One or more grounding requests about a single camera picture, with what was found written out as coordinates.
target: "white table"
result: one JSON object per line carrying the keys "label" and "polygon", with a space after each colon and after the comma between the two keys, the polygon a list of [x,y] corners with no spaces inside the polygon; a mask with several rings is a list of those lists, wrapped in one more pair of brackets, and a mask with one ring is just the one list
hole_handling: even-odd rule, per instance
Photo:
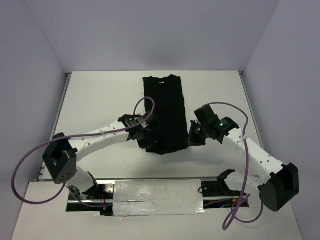
{"label": "white table", "polygon": [[[73,72],[57,121],[55,133],[66,135],[90,132],[130,114],[144,96],[143,77],[180,76],[185,99],[188,128],[196,119],[194,110],[209,102],[228,102],[249,115],[247,135],[259,143],[248,100],[237,71],[108,71]],[[245,123],[241,113],[224,105],[213,110],[220,118],[230,117],[240,126]],[[100,150],[84,158],[79,165],[97,179],[143,179],[216,177],[228,168],[244,172],[244,159],[239,159],[217,141],[206,146],[163,156],[146,153],[137,142],[129,141]],[[50,180],[45,169],[42,180]],[[53,196],[59,185],[32,182],[26,197],[43,200]],[[234,222],[227,231],[222,223],[230,209],[210,209],[197,215],[110,217],[97,212],[66,212],[68,192],[53,202],[33,206],[23,204],[13,239],[26,236],[42,239],[302,239],[290,204],[279,212],[266,209],[253,224]],[[241,208],[238,216],[254,218],[259,208]]]}

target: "black garment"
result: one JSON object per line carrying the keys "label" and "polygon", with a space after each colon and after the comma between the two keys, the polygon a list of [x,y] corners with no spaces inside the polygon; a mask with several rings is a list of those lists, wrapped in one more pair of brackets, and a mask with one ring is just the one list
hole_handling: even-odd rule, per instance
{"label": "black garment", "polygon": [[[157,143],[148,153],[164,155],[186,149],[188,129],[185,99],[182,93],[181,78],[170,75],[164,78],[144,77],[144,96],[153,98],[154,114],[160,119],[161,126],[155,133]],[[151,101],[145,101],[145,110],[152,108]]]}

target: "black fabric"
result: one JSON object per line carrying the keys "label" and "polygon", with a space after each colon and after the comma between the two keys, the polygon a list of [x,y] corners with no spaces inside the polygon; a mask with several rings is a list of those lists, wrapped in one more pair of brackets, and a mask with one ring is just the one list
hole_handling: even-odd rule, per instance
{"label": "black fabric", "polygon": [[[188,129],[181,78],[175,75],[164,78],[144,77],[143,85],[144,96],[154,99],[154,113],[161,121],[161,126],[154,135],[157,143],[154,148],[146,151],[164,155],[186,149]],[[151,108],[151,101],[145,101],[145,110],[149,111]]]}

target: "white wall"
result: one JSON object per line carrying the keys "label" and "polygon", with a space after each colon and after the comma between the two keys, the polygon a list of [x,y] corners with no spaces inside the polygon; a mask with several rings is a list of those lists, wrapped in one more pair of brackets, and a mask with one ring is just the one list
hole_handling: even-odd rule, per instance
{"label": "white wall", "polygon": [[[0,33],[0,238],[9,240],[22,205],[11,191],[11,174],[29,149],[50,138],[66,76],[23,0],[0,2]],[[18,173],[22,195],[39,174],[40,155]]]}
{"label": "white wall", "polygon": [[299,168],[303,239],[320,235],[320,1],[281,0],[244,71],[265,147]]}
{"label": "white wall", "polygon": [[279,0],[25,0],[66,71],[244,70]]}

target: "gray wall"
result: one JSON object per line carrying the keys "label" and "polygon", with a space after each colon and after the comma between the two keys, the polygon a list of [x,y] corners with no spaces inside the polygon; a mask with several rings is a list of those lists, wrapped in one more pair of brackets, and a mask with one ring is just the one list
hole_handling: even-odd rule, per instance
{"label": "gray wall", "polygon": [[[0,238],[8,240],[22,205],[11,191],[11,174],[29,149],[50,138],[66,77],[23,0],[0,2],[0,33]],[[39,173],[40,154],[18,173],[22,195]]]}
{"label": "gray wall", "polygon": [[292,200],[305,240],[319,239],[320,1],[281,0],[244,71],[265,147],[300,171]]}
{"label": "gray wall", "polygon": [[244,70],[279,0],[25,0],[63,67]]}

